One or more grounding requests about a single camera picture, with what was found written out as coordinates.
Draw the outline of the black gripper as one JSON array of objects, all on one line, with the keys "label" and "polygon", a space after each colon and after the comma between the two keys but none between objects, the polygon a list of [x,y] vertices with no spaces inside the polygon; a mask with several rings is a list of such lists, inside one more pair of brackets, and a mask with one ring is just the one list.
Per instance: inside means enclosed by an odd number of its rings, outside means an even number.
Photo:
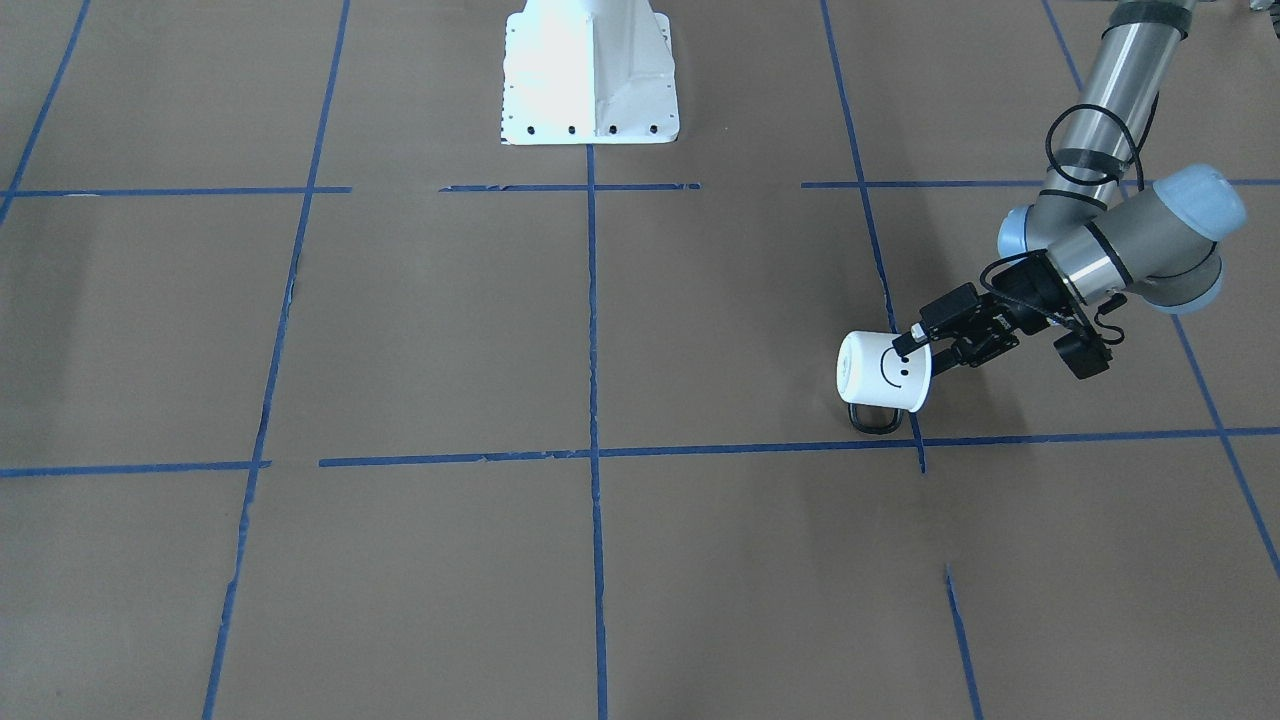
[{"label": "black gripper", "polygon": [[931,342],[951,340],[931,356],[931,374],[957,366],[979,366],[1019,345],[1019,334],[1036,334],[1069,323],[1068,291],[1046,255],[1012,255],[991,263],[979,274],[977,300],[936,300],[920,320],[893,340],[899,357]]}]

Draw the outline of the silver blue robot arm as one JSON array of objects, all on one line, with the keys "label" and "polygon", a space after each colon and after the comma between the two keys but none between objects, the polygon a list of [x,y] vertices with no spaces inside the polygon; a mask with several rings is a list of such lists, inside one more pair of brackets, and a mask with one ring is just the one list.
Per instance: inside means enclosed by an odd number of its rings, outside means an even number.
[{"label": "silver blue robot arm", "polygon": [[938,345],[932,372],[979,366],[1023,336],[1062,328],[1053,343],[1074,377],[1106,372],[1125,334],[1103,318],[1138,297],[1171,315],[1211,304],[1225,281],[1221,245],[1247,219],[1216,169],[1193,164],[1148,181],[1140,155],[1160,86],[1190,31],[1193,1],[1120,1],[1088,81],[1044,137],[1036,202],[1004,222],[1000,260],[922,309],[888,354]]}]

